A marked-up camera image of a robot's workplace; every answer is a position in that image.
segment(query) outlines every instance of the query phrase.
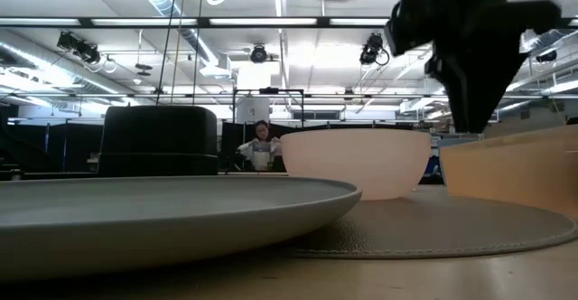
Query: wall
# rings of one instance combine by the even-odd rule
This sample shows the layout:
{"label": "wall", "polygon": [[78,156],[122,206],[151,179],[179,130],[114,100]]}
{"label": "wall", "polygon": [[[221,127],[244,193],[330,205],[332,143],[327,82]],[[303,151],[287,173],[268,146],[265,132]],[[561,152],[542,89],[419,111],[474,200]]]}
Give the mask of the wall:
{"label": "wall", "polygon": [[566,117],[578,117],[578,100],[568,100],[564,103],[564,111],[560,114],[548,108],[531,108],[530,118],[520,119],[520,112],[515,111],[500,118],[500,123],[491,124],[484,131],[485,138],[507,136],[538,129],[546,129],[565,125]]}

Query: ceiling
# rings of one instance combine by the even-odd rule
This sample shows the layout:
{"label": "ceiling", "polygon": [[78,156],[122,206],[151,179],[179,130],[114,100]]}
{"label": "ceiling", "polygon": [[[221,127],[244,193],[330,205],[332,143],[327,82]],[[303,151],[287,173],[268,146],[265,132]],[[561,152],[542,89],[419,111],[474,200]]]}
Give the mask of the ceiling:
{"label": "ceiling", "polygon": [[[280,0],[281,7],[275,7],[275,0],[225,0],[220,5],[210,5],[206,0],[176,0],[182,3],[182,12],[187,16],[390,16],[393,5],[398,0]],[[564,10],[563,16],[578,14],[578,0],[555,0]],[[21,17],[152,17],[159,13],[148,0],[0,0],[0,16]],[[18,28],[9,30],[43,49],[62,53],[56,42],[62,30]],[[142,33],[141,55],[139,31],[133,29],[71,29],[77,37],[98,45],[98,50],[109,56],[117,65],[114,72],[109,62],[97,74],[116,84],[136,92],[152,92],[162,84],[165,91],[189,93],[196,84],[201,92],[219,93],[232,90],[232,81],[205,77],[199,73],[202,68],[196,61],[192,47],[175,30],[146,29]],[[358,93],[434,93],[441,85],[424,75],[423,65],[429,58],[430,46],[421,46],[407,54],[392,59],[385,67],[361,67],[359,53],[371,33],[370,29],[284,29],[280,35],[277,29],[200,29],[201,39],[216,52],[229,55],[234,70],[247,65],[248,54],[255,44],[264,44],[267,52],[282,53],[280,39],[286,40],[286,72],[288,81],[283,82],[280,63],[268,64],[271,70],[271,84],[274,87],[306,89],[311,93],[342,93],[345,88],[355,88]],[[556,63],[527,64],[520,69],[515,80],[521,80],[540,71],[560,66],[572,61],[578,51],[578,42],[571,37],[558,50]],[[63,57],[82,67],[73,55]],[[91,67],[97,70],[103,65]],[[138,77],[136,63],[153,66],[150,77]],[[480,70],[490,70],[488,64],[480,65]],[[143,82],[135,84],[134,79]],[[521,93],[528,93],[538,87],[535,83],[521,87]],[[374,105],[399,104],[401,99],[380,99]],[[334,103],[335,100],[316,100],[316,103]]]}

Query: black container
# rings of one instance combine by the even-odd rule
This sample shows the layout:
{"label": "black container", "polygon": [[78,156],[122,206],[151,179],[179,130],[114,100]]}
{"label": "black container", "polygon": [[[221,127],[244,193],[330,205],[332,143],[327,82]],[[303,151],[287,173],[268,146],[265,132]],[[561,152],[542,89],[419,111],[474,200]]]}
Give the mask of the black container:
{"label": "black container", "polygon": [[111,107],[98,161],[105,177],[218,173],[217,118],[187,106]]}

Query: wooden table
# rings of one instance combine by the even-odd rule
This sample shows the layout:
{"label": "wooden table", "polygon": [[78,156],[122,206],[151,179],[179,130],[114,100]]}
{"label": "wooden table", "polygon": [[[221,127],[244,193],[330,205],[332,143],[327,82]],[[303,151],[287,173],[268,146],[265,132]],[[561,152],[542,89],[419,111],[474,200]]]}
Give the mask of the wooden table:
{"label": "wooden table", "polygon": [[578,241],[478,258],[335,260],[246,254],[181,267],[21,285],[14,292],[44,300],[575,300]]}

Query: gray placemat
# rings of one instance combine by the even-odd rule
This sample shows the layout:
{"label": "gray placemat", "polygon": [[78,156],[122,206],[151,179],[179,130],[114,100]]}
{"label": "gray placemat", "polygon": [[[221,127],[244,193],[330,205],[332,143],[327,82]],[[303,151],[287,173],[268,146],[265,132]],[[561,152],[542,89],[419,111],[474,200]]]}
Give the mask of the gray placemat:
{"label": "gray placemat", "polygon": [[504,202],[413,192],[360,202],[343,218],[266,252],[305,258],[448,258],[546,248],[578,238],[575,220]]}

